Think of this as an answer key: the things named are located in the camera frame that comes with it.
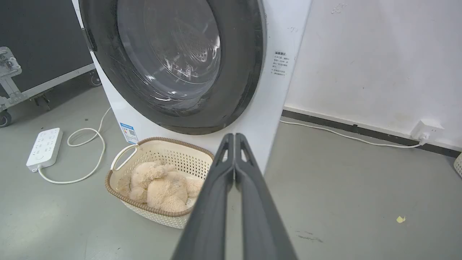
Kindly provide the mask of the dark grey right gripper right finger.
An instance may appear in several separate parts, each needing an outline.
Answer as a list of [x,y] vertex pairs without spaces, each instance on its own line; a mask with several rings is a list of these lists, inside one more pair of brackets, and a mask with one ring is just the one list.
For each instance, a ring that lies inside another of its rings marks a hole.
[[244,134],[235,135],[236,187],[241,193],[244,260],[298,260]]

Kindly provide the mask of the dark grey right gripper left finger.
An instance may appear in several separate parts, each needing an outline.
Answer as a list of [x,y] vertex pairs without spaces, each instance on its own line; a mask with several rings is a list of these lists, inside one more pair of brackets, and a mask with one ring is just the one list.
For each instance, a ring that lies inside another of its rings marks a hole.
[[227,199],[235,174],[235,136],[226,134],[171,260],[225,260]]

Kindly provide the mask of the white washing machine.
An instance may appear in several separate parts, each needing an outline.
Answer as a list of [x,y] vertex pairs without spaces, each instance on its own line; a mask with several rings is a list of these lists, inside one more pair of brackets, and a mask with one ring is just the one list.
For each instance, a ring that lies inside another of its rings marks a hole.
[[[87,41],[79,0],[71,1]],[[261,171],[264,171],[294,73],[312,2],[313,0],[262,0],[266,47],[256,93],[249,106],[231,125],[205,135],[187,135],[168,130],[135,110],[109,81],[87,41],[91,58],[126,141],[134,144],[153,137],[171,138],[216,152],[224,135],[242,133],[250,143]]]

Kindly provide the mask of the round dark washing machine door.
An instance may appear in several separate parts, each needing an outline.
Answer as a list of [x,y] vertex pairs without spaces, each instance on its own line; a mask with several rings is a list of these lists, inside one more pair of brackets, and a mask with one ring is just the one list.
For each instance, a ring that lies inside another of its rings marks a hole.
[[105,75],[152,122],[187,135],[231,125],[261,76],[262,0],[79,0]]

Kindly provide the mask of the beige plush teddy bear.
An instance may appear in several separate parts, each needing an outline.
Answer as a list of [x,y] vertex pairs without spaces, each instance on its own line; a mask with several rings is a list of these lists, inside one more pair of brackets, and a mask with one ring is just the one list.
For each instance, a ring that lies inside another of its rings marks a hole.
[[203,179],[160,161],[143,162],[119,179],[117,191],[142,205],[167,212],[189,209],[188,199],[201,192]]

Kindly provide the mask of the cream plastic laundry basket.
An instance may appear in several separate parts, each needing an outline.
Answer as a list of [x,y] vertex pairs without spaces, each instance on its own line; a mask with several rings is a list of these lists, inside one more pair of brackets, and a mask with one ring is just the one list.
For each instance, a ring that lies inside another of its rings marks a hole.
[[122,189],[121,184],[128,181],[128,175],[134,171],[136,166],[149,161],[174,165],[188,177],[205,180],[213,160],[213,153],[202,147],[175,139],[147,138],[125,147],[117,154],[106,175],[105,188],[112,196],[140,216],[161,225],[183,229],[187,224],[195,199],[187,199],[186,211],[171,213],[154,209],[145,203],[135,202],[128,197],[127,189]]

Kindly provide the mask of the white power strip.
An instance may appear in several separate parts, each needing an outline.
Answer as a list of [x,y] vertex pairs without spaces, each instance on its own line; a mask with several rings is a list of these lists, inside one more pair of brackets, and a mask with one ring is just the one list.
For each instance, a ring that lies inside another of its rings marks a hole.
[[26,166],[32,172],[56,163],[63,132],[60,128],[41,131],[28,157]]

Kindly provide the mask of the black flight case on wheels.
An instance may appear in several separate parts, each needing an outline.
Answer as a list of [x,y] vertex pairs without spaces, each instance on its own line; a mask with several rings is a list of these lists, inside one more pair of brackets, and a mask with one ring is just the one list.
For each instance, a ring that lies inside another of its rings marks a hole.
[[0,128],[8,109],[34,101],[47,110],[47,92],[81,75],[102,83],[71,0],[0,0]]

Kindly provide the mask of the white wall socket with plug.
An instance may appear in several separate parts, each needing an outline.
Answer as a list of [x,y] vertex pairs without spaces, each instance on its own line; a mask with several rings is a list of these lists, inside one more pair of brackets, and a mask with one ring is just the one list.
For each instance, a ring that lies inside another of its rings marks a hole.
[[419,120],[417,125],[413,128],[410,136],[413,140],[417,140],[420,144],[426,144],[439,138],[444,132],[445,128],[436,121],[423,119]]

